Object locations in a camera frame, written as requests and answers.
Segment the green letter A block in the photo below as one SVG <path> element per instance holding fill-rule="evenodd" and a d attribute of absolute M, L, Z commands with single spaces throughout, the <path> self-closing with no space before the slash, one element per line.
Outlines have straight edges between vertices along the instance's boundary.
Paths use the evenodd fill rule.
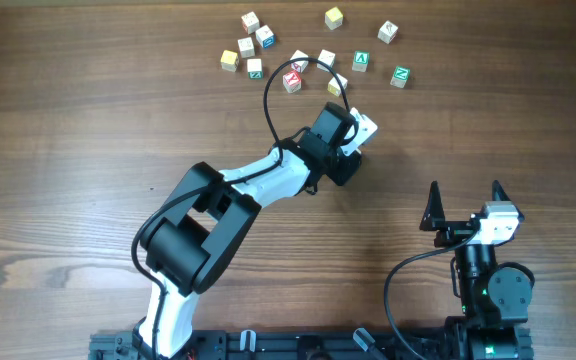
<path fill-rule="evenodd" d="M 356 51 L 353 56 L 352 70 L 356 72 L 366 72 L 370 60 L 370 53 Z"/>

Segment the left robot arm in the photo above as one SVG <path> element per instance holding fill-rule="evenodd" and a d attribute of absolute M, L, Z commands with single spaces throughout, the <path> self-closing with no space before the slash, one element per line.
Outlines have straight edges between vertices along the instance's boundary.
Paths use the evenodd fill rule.
<path fill-rule="evenodd" d="M 146 260 L 135 266 L 153 284 L 148 313 L 133 331 L 139 355 L 181 355 L 200 295 L 228 267 L 259 212 L 302 192 L 315 194 L 322 177 L 344 185 L 376 132 L 357 109 L 329 102 L 312 126 L 256 162 L 221 171 L 205 162 L 192 166 L 131 245 L 145 250 Z"/>

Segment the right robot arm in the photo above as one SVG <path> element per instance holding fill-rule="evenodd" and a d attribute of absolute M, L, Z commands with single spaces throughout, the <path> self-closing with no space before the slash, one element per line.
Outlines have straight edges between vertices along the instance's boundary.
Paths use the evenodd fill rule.
<path fill-rule="evenodd" d="M 497 181 L 492 199 L 465 221 L 445 218 L 440 190 L 432 182 L 422 231 L 436 234 L 434 246 L 452 251 L 453 294 L 463 315 L 445 321 L 448 359 L 532 359 L 534 350 L 528 321 L 535 277 L 516 262 L 500 263 L 495 250 L 514 239 L 524 215 Z"/>

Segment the red edged wooden block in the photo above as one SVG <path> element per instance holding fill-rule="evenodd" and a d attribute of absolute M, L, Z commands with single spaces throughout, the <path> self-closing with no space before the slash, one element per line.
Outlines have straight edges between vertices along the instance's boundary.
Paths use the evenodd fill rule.
<path fill-rule="evenodd" d="M 309 64 L 308 58 L 306 53 L 296 50 L 290 58 L 290 67 L 297 73 L 302 73 Z"/>

